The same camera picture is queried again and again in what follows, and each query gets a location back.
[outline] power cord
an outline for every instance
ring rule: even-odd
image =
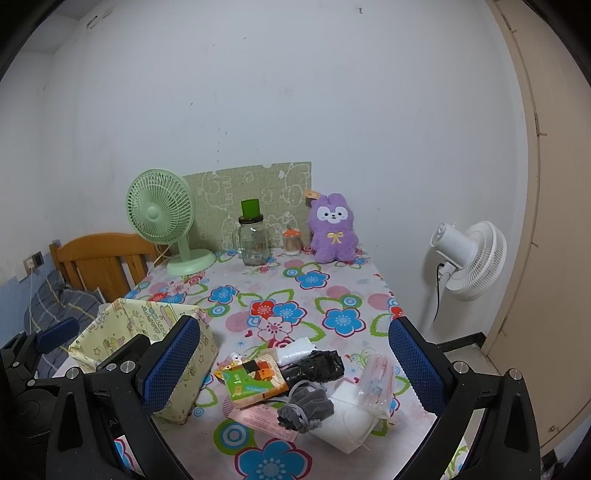
[[[154,260],[154,263],[152,263],[152,266],[148,269],[148,275],[150,275],[154,271],[154,269],[156,268],[156,263],[158,263],[158,260],[160,260],[162,257],[170,258],[170,256],[168,256],[168,257],[166,256],[166,252],[168,251],[169,248],[170,248],[170,245],[166,248],[166,250],[164,250],[164,252],[162,252],[160,254],[160,256],[156,260]]]
[[[33,333],[33,314],[31,308],[33,306],[33,271],[29,273],[31,277],[30,288],[29,288],[29,335]]]
[[[439,313],[439,269],[444,266],[445,266],[445,264],[440,263],[439,265],[437,265],[437,268],[435,269],[435,277],[437,279],[437,310],[435,311],[435,316],[433,317],[433,321],[435,321],[435,319],[437,318],[437,314]]]

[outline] white fan head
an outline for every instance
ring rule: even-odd
[[[500,275],[507,257],[505,235],[490,222],[479,222],[464,233],[442,223],[431,237],[431,246],[458,268],[446,288],[460,300],[482,295]]]

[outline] floral tablecloth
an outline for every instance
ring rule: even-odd
[[[170,277],[159,267],[127,298],[198,304],[210,317],[220,350],[217,362],[231,352],[254,358],[265,348],[307,336],[319,349],[337,350],[346,379],[358,382],[370,353],[392,354],[388,325],[403,312],[364,250],[357,250],[353,262],[326,265],[315,263],[310,251],[273,255],[265,266],[246,267],[234,252],[218,253],[212,267],[191,277]],[[286,442],[228,419],[226,387],[211,374],[187,423],[156,422],[196,479],[391,480],[435,421],[396,364],[392,418],[381,420],[366,448],[350,455],[312,434]],[[118,448],[137,468],[129,446],[123,441]],[[466,455],[462,442],[443,478],[457,475]]]

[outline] yellow printed box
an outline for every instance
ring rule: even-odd
[[[194,305],[157,303],[118,299],[72,342],[68,354],[85,373],[96,367],[112,353],[143,333],[152,342],[162,340],[182,315],[199,319],[201,340],[187,364],[166,407],[154,415],[175,423],[184,423],[191,412],[203,379],[217,357],[217,346],[207,322],[206,314]]]

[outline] pillow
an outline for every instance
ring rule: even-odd
[[[46,330],[57,323],[75,318],[82,332],[98,315],[100,301],[87,291],[75,290],[64,281],[59,270],[54,270],[42,283],[25,312],[24,327],[27,333]],[[51,378],[68,357],[69,339],[61,347],[41,356],[37,374],[39,378]]]

